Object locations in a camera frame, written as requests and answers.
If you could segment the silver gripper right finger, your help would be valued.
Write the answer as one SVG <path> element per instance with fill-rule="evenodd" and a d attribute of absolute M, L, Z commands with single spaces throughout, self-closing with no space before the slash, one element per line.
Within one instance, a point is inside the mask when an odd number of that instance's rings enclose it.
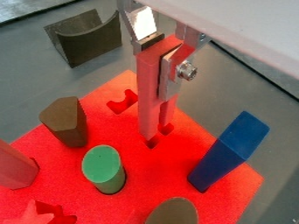
<path fill-rule="evenodd" d="M 159 99 L 164 102 L 179 93 L 183 80 L 191 81 L 198 73 L 192 64 L 195 53 L 211 42 L 211 37 L 176 23 L 175 37 L 182 43 L 162 57 L 159 74 Z"/>

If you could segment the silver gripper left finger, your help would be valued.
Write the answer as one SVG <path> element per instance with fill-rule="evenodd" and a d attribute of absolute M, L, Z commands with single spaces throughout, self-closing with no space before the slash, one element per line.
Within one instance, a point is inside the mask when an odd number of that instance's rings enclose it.
<path fill-rule="evenodd" d="M 136 0 L 116 0 L 116 6 L 131 36 L 134 55 L 164 39 L 156 28 L 156 13 Z"/>

